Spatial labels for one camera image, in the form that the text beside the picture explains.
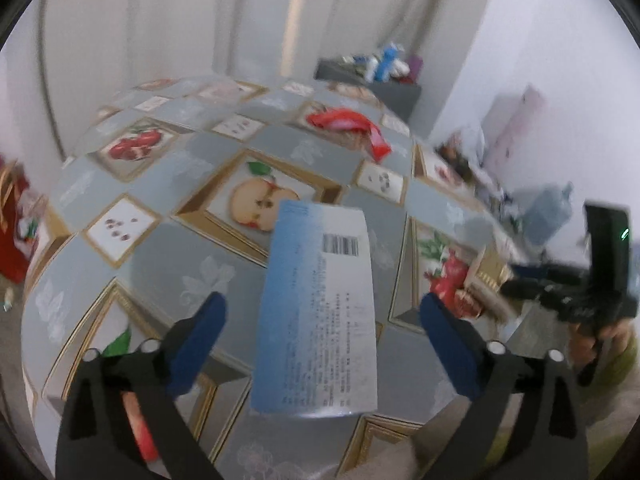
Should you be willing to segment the person right hand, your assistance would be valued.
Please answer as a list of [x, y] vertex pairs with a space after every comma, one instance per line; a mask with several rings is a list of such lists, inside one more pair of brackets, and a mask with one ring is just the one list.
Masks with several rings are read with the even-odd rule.
[[570, 359], [574, 369], [579, 372], [596, 359], [598, 344], [608, 344], [609, 358], [620, 356], [634, 338], [634, 321], [631, 318], [622, 318], [615, 324], [603, 327], [597, 335], [589, 327], [574, 323], [568, 326], [568, 333]]

